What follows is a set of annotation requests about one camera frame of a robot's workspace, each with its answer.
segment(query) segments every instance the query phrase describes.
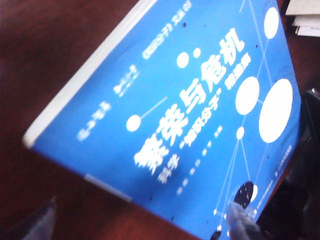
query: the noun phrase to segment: paper stack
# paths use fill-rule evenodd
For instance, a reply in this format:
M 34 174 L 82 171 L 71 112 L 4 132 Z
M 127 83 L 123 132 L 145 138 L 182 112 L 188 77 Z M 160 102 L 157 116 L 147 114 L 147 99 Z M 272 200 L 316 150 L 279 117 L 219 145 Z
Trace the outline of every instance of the paper stack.
M 297 35 L 320 37 L 320 0 L 291 0 L 285 14 L 296 15 Z

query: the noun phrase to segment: wooden table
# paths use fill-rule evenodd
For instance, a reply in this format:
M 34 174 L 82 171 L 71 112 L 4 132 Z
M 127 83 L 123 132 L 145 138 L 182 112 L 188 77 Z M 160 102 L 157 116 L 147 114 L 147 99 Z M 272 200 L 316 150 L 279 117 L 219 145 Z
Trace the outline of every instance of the wooden table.
M 54 239 L 195 239 L 25 149 L 32 121 L 136 0 L 3 0 L 0 46 L 0 234 L 56 196 Z M 278 0 L 280 9 L 285 0 Z M 320 89 L 320 38 L 282 17 L 300 92 Z

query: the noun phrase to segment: white circle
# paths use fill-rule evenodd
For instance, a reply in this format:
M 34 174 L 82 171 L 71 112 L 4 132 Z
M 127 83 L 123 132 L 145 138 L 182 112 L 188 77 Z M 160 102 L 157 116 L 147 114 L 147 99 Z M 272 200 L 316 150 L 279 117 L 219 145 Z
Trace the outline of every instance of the white circle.
M 292 86 L 285 78 L 277 81 L 266 95 L 259 117 L 259 133 L 265 143 L 273 143 L 284 132 L 292 101 Z
M 250 199 L 250 203 L 252 203 L 256 199 L 257 194 L 258 194 L 258 186 L 257 185 L 253 185 L 253 191 L 252 191 L 252 196 L 251 196 L 251 199 Z
M 245 135 L 245 128 L 241 126 L 236 131 L 236 139 L 240 140 L 244 137 L 244 135 Z
M 140 124 L 141 124 L 141 118 L 138 115 L 132 115 L 126 121 L 126 129 L 129 132 L 134 132 L 140 127 Z
M 273 39 L 279 27 L 279 14 L 275 7 L 270 7 L 264 17 L 264 34 L 268 39 Z
M 195 50 L 193 50 L 193 57 L 194 58 L 198 58 L 201 55 L 201 49 L 199 47 L 197 47 Z
M 181 52 L 179 56 L 176 58 L 176 64 L 179 68 L 184 69 L 189 63 L 189 55 L 188 53 Z
M 235 108 L 241 115 L 250 113 L 257 104 L 260 92 L 259 81 L 256 77 L 246 78 L 240 85 L 235 96 Z

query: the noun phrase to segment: black circle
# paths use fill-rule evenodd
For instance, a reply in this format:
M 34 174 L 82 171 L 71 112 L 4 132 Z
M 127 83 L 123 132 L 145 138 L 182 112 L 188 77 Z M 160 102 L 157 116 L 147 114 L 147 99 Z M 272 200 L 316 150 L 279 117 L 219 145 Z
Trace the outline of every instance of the black circle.
M 234 201 L 245 209 L 250 203 L 253 192 L 254 184 L 252 181 L 247 181 L 236 192 Z
M 220 236 L 221 236 L 221 231 L 217 230 L 212 234 L 212 236 L 210 237 L 210 240 L 217 240 L 220 238 Z

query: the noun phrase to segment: blue book cover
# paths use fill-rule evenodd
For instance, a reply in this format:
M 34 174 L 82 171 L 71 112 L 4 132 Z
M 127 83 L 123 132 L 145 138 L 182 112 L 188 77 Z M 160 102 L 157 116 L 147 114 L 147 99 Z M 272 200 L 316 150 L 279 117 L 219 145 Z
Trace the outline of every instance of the blue book cover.
M 27 130 L 28 148 L 201 239 L 258 219 L 299 140 L 275 0 L 140 0 Z

